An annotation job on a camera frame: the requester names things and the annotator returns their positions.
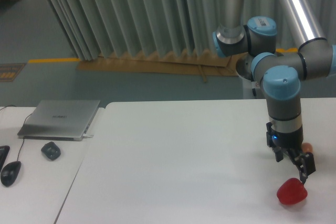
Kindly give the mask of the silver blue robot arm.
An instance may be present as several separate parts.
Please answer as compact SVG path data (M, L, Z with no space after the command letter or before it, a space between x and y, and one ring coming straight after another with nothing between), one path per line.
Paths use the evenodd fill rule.
M277 26L271 18L256 16L243 24L244 0L222 0L221 20L212 36L220 57L248 54L247 73L267 102L267 145L276 161L288 156L305 182L316 167L313 154L301 147L301 83L335 74L335 46L325 38L308 0L279 1L297 52L275 53Z

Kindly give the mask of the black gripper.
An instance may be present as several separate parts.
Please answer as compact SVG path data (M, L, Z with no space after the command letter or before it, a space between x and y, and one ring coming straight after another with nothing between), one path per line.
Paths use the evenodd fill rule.
M266 124L267 146L274 148L275 159L277 162L283 160L283 152L281 148L287 150L287 155L299 171L299 180L305 184L309 175L316 171L316 165L313 153L305 153L302 150L303 126L290 133L275 131L272 126L273 124L271 122Z

